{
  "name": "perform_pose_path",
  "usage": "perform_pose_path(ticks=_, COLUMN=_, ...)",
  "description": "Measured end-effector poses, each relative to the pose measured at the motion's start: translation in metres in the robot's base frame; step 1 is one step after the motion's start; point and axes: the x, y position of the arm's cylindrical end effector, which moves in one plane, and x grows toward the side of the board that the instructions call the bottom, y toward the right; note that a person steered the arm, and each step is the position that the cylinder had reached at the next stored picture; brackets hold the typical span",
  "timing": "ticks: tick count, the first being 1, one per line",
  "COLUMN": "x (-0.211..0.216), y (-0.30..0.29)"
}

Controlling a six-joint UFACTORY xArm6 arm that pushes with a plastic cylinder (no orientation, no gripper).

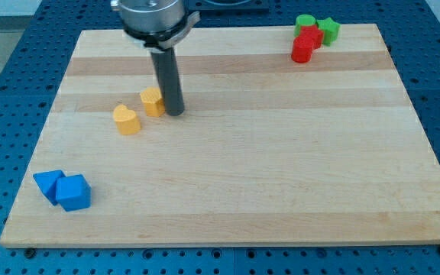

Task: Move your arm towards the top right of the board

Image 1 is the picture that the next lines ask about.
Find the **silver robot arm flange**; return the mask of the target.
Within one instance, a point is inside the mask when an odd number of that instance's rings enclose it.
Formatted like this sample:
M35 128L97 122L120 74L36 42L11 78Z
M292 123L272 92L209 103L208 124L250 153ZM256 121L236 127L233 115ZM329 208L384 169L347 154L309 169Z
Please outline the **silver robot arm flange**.
M110 6L129 37L158 53L174 48L200 21L183 0L111 0Z

